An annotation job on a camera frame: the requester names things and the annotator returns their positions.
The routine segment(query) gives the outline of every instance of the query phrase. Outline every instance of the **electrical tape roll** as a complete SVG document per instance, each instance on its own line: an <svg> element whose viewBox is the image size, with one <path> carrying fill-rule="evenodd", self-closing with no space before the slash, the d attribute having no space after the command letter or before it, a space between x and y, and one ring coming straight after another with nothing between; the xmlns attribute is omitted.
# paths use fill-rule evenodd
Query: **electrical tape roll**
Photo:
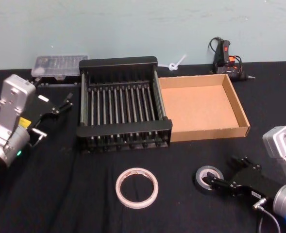
<svg viewBox="0 0 286 233"><path fill-rule="evenodd" d="M223 174L216 167L203 166L197 170L196 174L193 177L193 182L200 192L204 194L213 194L215 192L215 189L213 189L209 184L203 181L203 177L206 177L208 172L211 172L217 178L224 179Z"/></svg>

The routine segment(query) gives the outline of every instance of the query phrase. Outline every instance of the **clear plastic case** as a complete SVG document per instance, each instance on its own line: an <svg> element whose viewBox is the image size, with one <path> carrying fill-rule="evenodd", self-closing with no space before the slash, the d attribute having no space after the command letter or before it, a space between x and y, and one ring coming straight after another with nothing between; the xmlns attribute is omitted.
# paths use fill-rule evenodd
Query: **clear plastic case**
<svg viewBox="0 0 286 233"><path fill-rule="evenodd" d="M32 76L54 77L64 80L68 76L80 76L79 62L88 59L87 55L39 56L32 69Z"/></svg>

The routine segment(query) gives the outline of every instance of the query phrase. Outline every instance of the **cardboard tray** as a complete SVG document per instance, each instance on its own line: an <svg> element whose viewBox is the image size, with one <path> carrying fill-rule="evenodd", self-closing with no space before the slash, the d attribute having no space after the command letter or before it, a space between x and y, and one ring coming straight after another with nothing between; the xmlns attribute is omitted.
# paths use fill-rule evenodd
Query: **cardboard tray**
<svg viewBox="0 0 286 233"><path fill-rule="evenodd" d="M250 124L226 74L160 78L171 142L245 137Z"/></svg>

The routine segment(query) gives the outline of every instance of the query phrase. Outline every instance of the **yellow sticker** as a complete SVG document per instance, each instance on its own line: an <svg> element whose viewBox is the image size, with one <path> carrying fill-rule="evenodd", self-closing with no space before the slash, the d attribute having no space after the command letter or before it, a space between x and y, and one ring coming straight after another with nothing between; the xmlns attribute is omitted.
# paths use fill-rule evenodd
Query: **yellow sticker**
<svg viewBox="0 0 286 233"><path fill-rule="evenodd" d="M20 126L22 126L23 128L27 129L29 127L29 125L31 124L31 121L29 121L28 119L20 117L20 122L18 124Z"/></svg>

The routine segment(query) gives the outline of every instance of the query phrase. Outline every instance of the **black tablecloth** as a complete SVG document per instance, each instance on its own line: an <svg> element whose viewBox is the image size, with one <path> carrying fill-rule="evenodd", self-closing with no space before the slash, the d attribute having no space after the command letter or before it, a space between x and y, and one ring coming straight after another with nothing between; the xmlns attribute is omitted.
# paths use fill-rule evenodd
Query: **black tablecloth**
<svg viewBox="0 0 286 233"><path fill-rule="evenodd" d="M235 155L248 156L263 166L265 175L286 184L262 142L265 132L286 125L286 62L248 63L244 68L256 77L234 83L251 124L246 138L171 143L170 148L150 150L79 153L79 87L40 86L37 92L55 103L72 92L74 106L67 117L48 124L49 137L31 152L25 149L8 170L0 187L0 233L256 232L258 217L249 202L204 195L192 182L193 173L204 165L219 168L229 179L233 171L227 161ZM159 76L208 70L208 65L179 66L173 72L160 69ZM0 90L3 79L13 73L30 77L30 70L0 70ZM158 179L158 197L148 208L129 209L117 199L116 179L132 167L150 170ZM152 187L144 179L129 178L122 190L132 200L143 200ZM263 231L276 232L268 218Z"/></svg>

